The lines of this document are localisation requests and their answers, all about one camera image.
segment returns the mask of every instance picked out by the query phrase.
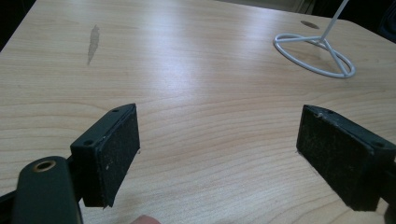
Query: screw hole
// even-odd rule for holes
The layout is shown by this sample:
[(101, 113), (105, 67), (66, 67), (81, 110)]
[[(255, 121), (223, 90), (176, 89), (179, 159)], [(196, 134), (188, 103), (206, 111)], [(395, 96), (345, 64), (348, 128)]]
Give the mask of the screw hole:
[(86, 147), (90, 146), (92, 143), (93, 143), (92, 140), (87, 140), (87, 141), (84, 142), (84, 146), (86, 146)]
[(33, 171), (37, 173), (45, 172), (52, 169), (52, 167), (54, 167), (55, 164), (56, 161), (42, 161), (33, 168)]
[(309, 21), (301, 21), (301, 23), (304, 24), (304, 25), (306, 25), (306, 26), (308, 26), (308, 27), (311, 27), (311, 28), (313, 28), (313, 29), (316, 29), (316, 30), (319, 29), (319, 27), (318, 27), (317, 25), (315, 25), (314, 23), (312, 23), (312, 22), (309, 22)]

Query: dark stain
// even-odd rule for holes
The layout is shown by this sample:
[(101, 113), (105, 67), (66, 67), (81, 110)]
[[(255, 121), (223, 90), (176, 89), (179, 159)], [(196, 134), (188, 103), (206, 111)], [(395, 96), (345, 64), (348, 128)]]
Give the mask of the dark stain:
[(87, 65), (90, 65), (90, 62), (93, 58), (93, 54), (95, 54), (96, 50), (99, 46), (99, 27), (95, 25), (91, 31), (90, 38), (90, 48), (88, 49), (88, 62)]
[(312, 22), (309, 22), (309, 21), (301, 21), (301, 23), (302, 24), (304, 24), (304, 25), (306, 25), (306, 26), (308, 26), (308, 27), (311, 27), (311, 28), (313, 28), (313, 29), (319, 29), (319, 27), (317, 26), (317, 25), (315, 25), (314, 23), (312, 23)]

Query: black block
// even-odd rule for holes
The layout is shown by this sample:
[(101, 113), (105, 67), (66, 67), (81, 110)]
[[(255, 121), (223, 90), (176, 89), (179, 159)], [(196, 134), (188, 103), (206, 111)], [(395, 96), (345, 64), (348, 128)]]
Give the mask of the black block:
[(346, 205), (376, 209), (395, 145), (331, 110), (305, 105), (297, 148)]
[(86, 206), (112, 206), (129, 166), (140, 148), (136, 107), (106, 113), (71, 146), (78, 185)]

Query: scratch mark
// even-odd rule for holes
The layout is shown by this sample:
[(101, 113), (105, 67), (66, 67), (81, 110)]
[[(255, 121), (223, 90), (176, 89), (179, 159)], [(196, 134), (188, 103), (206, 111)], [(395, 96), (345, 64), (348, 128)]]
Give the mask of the scratch mark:
[(95, 54), (96, 50), (99, 46), (99, 27), (95, 25), (91, 31), (91, 42), (90, 48), (88, 49), (88, 62), (87, 65), (90, 65), (90, 62), (93, 58), (93, 54)]

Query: wood grain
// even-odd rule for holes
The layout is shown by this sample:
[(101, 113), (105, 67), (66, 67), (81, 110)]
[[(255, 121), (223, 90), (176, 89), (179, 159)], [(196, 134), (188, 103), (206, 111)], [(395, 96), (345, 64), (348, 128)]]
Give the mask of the wood grain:
[[(37, 0), (0, 54), (0, 193), (30, 161), (68, 157), (107, 110), (136, 103), (141, 154), (113, 208), (82, 205), (85, 223), (383, 223), (386, 203), (351, 211), (296, 153), (304, 104), (396, 142), (396, 45), (338, 21), (328, 39), (356, 65), (349, 79), (273, 46), (329, 21), (216, 1)], [(326, 51), (287, 48), (336, 69)]]

